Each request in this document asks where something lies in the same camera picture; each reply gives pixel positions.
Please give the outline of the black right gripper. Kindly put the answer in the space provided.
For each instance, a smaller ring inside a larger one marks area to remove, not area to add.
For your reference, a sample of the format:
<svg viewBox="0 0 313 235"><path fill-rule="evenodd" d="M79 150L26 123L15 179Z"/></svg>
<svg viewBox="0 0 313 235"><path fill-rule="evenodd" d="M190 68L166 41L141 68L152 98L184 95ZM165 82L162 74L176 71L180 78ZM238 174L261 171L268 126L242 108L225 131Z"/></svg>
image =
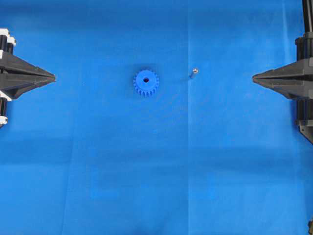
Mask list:
<svg viewBox="0 0 313 235"><path fill-rule="evenodd" d="M303 37L295 40L295 44L297 62L256 74L252 78L254 83L287 99L298 99L296 124L299 132L313 143L313 126L309 126L313 123L313 82L305 81L313 76L313 33L306 32Z"/></svg>

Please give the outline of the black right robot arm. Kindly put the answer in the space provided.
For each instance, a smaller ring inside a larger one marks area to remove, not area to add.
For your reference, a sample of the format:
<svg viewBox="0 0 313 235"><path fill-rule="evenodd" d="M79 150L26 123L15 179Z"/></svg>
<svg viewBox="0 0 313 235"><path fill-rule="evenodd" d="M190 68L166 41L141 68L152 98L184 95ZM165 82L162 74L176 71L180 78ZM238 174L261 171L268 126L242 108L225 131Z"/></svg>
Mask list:
<svg viewBox="0 0 313 235"><path fill-rule="evenodd" d="M296 100L296 125L313 142L313 2L302 1L305 33L295 40L297 61L256 74L254 83Z"/></svg>

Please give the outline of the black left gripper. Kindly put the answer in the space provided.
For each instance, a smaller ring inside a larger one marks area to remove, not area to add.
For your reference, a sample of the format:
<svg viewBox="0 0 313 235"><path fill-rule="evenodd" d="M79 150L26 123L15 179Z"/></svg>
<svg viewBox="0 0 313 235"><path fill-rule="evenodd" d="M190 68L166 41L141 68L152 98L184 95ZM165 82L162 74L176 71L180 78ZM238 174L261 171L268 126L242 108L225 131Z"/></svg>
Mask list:
<svg viewBox="0 0 313 235"><path fill-rule="evenodd" d="M16 40L7 28L0 29L0 68L16 74L0 75L0 127L7 124L7 102L23 93L55 82L55 75L13 55Z"/></svg>

